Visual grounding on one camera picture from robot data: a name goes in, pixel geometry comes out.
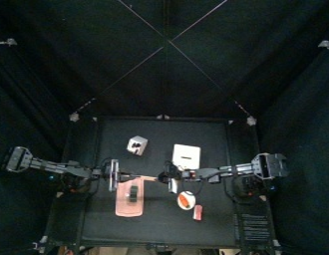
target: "red object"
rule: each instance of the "red object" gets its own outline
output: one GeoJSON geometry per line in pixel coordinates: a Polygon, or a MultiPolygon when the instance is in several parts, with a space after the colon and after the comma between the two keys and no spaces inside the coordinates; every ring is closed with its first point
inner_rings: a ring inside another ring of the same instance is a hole
{"type": "Polygon", "coordinates": [[[181,201],[182,206],[185,206],[186,208],[190,208],[189,200],[183,196],[183,194],[179,195],[179,201],[181,201]]]}
{"type": "Polygon", "coordinates": [[[202,206],[198,204],[198,205],[194,207],[193,219],[201,220],[201,214],[202,214],[202,206]]]}

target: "pink object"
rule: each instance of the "pink object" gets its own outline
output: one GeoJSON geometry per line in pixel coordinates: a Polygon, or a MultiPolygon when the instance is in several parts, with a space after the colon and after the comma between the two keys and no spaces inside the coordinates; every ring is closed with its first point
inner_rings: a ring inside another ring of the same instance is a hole
{"type": "Polygon", "coordinates": [[[202,206],[198,204],[195,207],[194,207],[194,215],[193,215],[193,218],[195,220],[201,220],[201,214],[202,214],[202,206]]]}
{"type": "Polygon", "coordinates": [[[123,217],[142,216],[144,212],[144,180],[136,178],[118,185],[116,215],[123,217]],[[130,202],[131,187],[138,186],[138,201],[130,202]]]}

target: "metal rod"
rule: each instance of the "metal rod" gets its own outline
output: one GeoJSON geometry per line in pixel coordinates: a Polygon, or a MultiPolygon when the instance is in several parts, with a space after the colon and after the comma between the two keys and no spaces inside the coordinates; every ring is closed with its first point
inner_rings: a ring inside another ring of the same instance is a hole
{"type": "Polygon", "coordinates": [[[165,48],[165,47],[158,48],[157,51],[155,51],[154,53],[151,53],[151,54],[131,68],[131,70],[127,71],[127,73],[126,73],[120,78],[118,78],[118,80],[116,80],[115,82],[112,82],[112,84],[111,84],[108,87],[106,87],[106,88],[102,90],[102,92],[99,93],[99,95],[98,95],[95,98],[91,98],[91,99],[84,103],[84,105],[80,106],[80,107],[75,110],[74,114],[79,113],[94,101],[96,101],[96,100],[98,100],[98,97],[100,97],[102,94],[104,94],[106,91],[107,91],[108,89],[111,89],[111,88],[116,85],[116,83],[118,83],[128,74],[131,74],[131,73],[135,71],[135,69],[138,69],[138,68],[148,61],[148,59],[150,59],[163,48],[165,48]]]}
{"type": "Polygon", "coordinates": [[[102,94],[128,75],[131,74],[135,69],[138,69],[147,61],[148,59],[163,49],[165,47],[159,47],[132,68],[131,70],[115,81],[112,84],[104,88],[104,90],[100,92],[99,97],[102,94]]]}
{"type": "Polygon", "coordinates": [[[143,22],[153,28],[153,30],[157,31],[157,33],[161,36],[165,36],[161,31],[151,25],[151,23],[142,17],[142,15],[126,4],[126,2],[123,0],[118,0],[126,7],[127,9],[143,20],[143,22]]]}
{"type": "Polygon", "coordinates": [[[171,40],[178,39],[226,2],[222,1],[171,40]]]}
{"type": "Polygon", "coordinates": [[[206,73],[206,71],[202,69],[202,67],[194,62],[194,60],[187,56],[187,54],[182,51],[182,49],[175,45],[175,43],[171,40],[167,40],[169,43],[175,47],[175,49],[181,52],[181,54],[186,57],[186,59],[191,62],[191,64],[199,69],[199,71],[203,73],[203,75],[207,77],[207,79],[211,81],[214,86],[225,93],[226,96],[229,96],[237,106],[242,109],[242,111],[247,114],[249,117],[251,117],[250,112],[245,109],[242,104],[238,102],[238,100],[233,97],[233,95],[229,94],[229,92],[225,91],[223,87],[215,82],[215,80],[211,78],[211,76],[206,73]]]}

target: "black table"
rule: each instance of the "black table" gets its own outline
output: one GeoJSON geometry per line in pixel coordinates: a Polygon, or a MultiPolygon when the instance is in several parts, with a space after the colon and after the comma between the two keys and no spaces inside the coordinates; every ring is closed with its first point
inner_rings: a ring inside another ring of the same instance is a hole
{"type": "MultiPolygon", "coordinates": [[[[119,160],[120,169],[158,176],[177,143],[201,147],[201,168],[247,163],[258,153],[255,130],[246,120],[87,118],[74,123],[64,159],[99,165],[110,157],[119,160]],[[127,151],[136,135],[150,140],[143,156],[127,151]]],[[[197,198],[203,206],[198,222],[193,220],[193,210],[178,207],[177,195],[169,193],[167,185],[148,181],[143,216],[116,216],[116,194],[100,180],[92,186],[95,195],[71,194],[55,202],[50,245],[59,245],[60,241],[72,246],[238,247],[235,206],[225,192],[231,182],[226,183],[203,185],[197,198]]],[[[201,184],[187,183],[185,189],[195,192],[201,184]]]]}

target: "wire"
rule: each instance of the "wire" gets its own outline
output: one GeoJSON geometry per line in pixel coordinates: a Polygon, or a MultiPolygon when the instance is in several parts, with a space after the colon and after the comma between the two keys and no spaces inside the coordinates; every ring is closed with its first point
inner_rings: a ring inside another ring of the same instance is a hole
{"type": "MultiPolygon", "coordinates": [[[[182,190],[183,190],[185,192],[187,192],[183,183],[185,183],[185,181],[182,180],[182,181],[181,181],[182,190]]],[[[201,181],[201,185],[199,185],[199,190],[198,190],[198,192],[193,194],[194,196],[198,196],[198,195],[201,194],[202,188],[203,188],[203,180],[201,181]]]]}

